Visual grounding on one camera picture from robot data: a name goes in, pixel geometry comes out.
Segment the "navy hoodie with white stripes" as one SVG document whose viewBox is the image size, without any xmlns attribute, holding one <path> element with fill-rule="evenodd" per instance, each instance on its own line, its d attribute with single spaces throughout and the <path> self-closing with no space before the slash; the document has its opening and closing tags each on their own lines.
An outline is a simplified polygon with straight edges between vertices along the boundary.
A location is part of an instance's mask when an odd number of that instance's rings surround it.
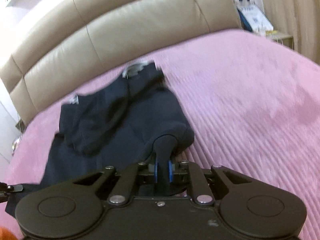
<svg viewBox="0 0 320 240">
<path fill-rule="evenodd" d="M 188 148 L 194 131 L 165 76 L 152 61 L 133 64 L 108 86 L 76 95 L 61 106 L 59 131 L 39 184 L 24 184 L 5 207 L 13 216 L 27 194 L 106 166 L 118 171 L 157 159 L 159 183 L 168 183 L 168 162 Z"/>
</svg>

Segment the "pink quilted bedspread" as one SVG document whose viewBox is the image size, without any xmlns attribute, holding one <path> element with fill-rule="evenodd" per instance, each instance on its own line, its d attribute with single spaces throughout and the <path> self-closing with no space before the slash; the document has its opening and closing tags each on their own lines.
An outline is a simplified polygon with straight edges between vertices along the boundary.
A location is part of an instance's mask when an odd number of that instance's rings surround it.
<svg viewBox="0 0 320 240">
<path fill-rule="evenodd" d="M 211 179 L 208 194 L 223 211 L 236 209 L 229 222 L 245 218 L 239 201 L 231 200 L 240 187 L 249 186 L 241 174 L 291 192 L 298 204 L 271 229 L 292 226 L 302 210 L 300 238 L 319 239 L 319 66 L 242 30 L 207 34 L 142 55 L 52 103 L 28 124 L 7 183 L 41 182 L 63 104 L 73 102 L 76 95 L 103 89 L 128 66 L 150 61 L 163 71 L 165 85 L 175 94 L 195 134 L 194 142 L 170 160 L 187 160 L 205 169 L 225 168 L 221 179 Z M 138 167 L 148 161 L 126 167 L 131 171 L 128 178 L 135 179 Z M 124 170 L 106 166 L 86 175 L 97 179 L 104 171 L 109 174 L 98 190 L 101 198 L 108 199 L 116 175 Z"/>
</svg>

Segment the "beige leather headboard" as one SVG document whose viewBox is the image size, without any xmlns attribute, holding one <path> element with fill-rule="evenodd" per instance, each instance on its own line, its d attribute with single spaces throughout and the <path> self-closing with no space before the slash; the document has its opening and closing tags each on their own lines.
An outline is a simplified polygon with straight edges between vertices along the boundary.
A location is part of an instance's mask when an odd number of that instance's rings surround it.
<svg viewBox="0 0 320 240">
<path fill-rule="evenodd" d="M 27 124 L 114 67 L 240 26 L 233 0 L 65 0 L 10 54 L 1 80 Z"/>
</svg>

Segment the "bedside table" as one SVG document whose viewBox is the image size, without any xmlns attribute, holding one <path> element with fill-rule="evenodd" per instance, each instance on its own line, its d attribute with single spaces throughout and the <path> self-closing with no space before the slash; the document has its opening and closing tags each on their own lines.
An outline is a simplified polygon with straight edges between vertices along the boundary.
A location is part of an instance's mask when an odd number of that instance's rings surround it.
<svg viewBox="0 0 320 240">
<path fill-rule="evenodd" d="M 277 42 L 283 46 L 287 46 L 288 48 L 294 50 L 295 49 L 295 45 L 294 45 L 294 39 L 293 36 L 287 33 L 282 33 L 279 31 L 274 31 L 268 35 L 266 35 L 266 38 Z"/>
</svg>

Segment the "beige curtain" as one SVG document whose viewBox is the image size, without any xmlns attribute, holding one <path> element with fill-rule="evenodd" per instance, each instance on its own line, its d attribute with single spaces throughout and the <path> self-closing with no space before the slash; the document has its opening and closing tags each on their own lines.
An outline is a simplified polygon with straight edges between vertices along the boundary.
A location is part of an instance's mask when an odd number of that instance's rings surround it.
<svg viewBox="0 0 320 240">
<path fill-rule="evenodd" d="M 275 29 L 293 36 L 294 50 L 319 64 L 319 0 L 263 0 Z"/>
</svg>

